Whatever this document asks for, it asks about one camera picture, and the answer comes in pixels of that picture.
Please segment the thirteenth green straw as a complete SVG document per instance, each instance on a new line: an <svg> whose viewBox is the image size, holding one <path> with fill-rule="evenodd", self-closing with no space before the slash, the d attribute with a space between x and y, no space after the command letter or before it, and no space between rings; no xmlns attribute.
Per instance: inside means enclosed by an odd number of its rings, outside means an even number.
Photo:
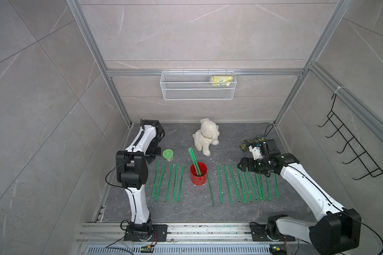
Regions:
<svg viewBox="0 0 383 255"><path fill-rule="evenodd" d="M178 196L177 196L177 202L180 201L180 197L181 197L181 190L182 190L182 186L183 186L184 171L185 171L185 164L183 164L182 168L181 168L181 177L180 177L180 184L179 184L179 191L178 191Z"/></svg>

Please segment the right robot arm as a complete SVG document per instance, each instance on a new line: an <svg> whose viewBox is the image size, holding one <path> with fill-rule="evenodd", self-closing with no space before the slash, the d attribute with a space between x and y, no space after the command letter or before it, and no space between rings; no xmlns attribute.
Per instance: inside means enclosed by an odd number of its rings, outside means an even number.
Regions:
<svg viewBox="0 0 383 255"><path fill-rule="evenodd" d="M294 237L313 245L321 255L335 255L356 249L360 244L361 215L347 209L323 190L309 176L299 160L292 154L279 154L262 159L243 157L238 169L269 177L280 175L302 197L317 222L296 220L281 214L269 217L266 233L270 240Z"/></svg>

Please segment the fourteenth green straw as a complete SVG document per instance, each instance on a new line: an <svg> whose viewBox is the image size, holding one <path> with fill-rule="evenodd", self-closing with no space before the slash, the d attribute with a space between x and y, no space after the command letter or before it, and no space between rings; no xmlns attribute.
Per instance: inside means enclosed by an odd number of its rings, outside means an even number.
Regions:
<svg viewBox="0 0 383 255"><path fill-rule="evenodd" d="M169 191L170 191L170 183L171 183L171 176L172 176L172 170L173 170L173 165L170 165L170 170L169 170L169 175L168 175L168 183L167 183L167 188L166 188L164 202L168 201L168 196L169 196Z"/></svg>

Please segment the eleventh green straw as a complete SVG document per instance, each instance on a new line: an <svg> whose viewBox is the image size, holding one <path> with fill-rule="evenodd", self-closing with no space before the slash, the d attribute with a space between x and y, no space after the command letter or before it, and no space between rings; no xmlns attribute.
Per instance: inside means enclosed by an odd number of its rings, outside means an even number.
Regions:
<svg viewBox="0 0 383 255"><path fill-rule="evenodd" d="M278 190L278 179L275 173L273 174L273 179L274 179L274 190L275 190L276 198L279 199L280 197L279 197L279 190Z"/></svg>

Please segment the sixteenth green straw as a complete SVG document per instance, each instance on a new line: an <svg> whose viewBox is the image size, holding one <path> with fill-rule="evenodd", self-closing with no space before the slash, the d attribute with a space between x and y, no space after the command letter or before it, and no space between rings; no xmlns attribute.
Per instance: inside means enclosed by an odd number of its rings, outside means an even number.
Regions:
<svg viewBox="0 0 383 255"><path fill-rule="evenodd" d="M157 161L157 165L156 165L156 171L155 171L155 177L154 177L154 183L153 183L153 190L152 190L152 198L155 197L155 193L156 193L156 184L157 184L157 178L158 178L158 175L159 175L159 169L160 169L160 160Z"/></svg>

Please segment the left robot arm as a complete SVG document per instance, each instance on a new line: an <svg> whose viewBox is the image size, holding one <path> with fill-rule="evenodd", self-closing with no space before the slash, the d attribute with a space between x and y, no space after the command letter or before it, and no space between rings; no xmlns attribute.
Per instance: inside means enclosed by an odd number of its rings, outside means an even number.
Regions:
<svg viewBox="0 0 383 255"><path fill-rule="evenodd" d="M149 164L161 156L159 142L165 131L158 120L140 120L140 127L134 141L116 154L116 171L119 188L125 189L131 209L131 218L126 234L140 241L157 241L153 231L150 210L146 202L146 183L149 177Z"/></svg>

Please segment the fifteenth green straw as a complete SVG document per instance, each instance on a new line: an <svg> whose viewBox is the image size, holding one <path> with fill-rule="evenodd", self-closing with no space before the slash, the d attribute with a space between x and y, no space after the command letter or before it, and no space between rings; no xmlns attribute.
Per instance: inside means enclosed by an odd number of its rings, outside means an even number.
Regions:
<svg viewBox="0 0 383 255"><path fill-rule="evenodd" d="M160 179L159 179L159 184L158 184L158 188L157 188L157 192L156 192L156 196L155 196L155 201L156 202L159 199L159 195L160 195L160 190L161 190L161 186L162 186L162 182L163 182L163 177L164 177L165 169L166 169L166 164L163 164L161 175L160 175Z"/></svg>

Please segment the twelfth green straw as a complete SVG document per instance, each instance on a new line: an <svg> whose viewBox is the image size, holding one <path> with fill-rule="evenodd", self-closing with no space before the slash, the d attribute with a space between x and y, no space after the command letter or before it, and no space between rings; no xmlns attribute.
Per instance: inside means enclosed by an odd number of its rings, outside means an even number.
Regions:
<svg viewBox="0 0 383 255"><path fill-rule="evenodd" d="M173 184L172 201L175 201L175 200L176 200L178 169L179 169L178 164L176 164L176 166L175 166L175 172L174 172L174 184Z"/></svg>

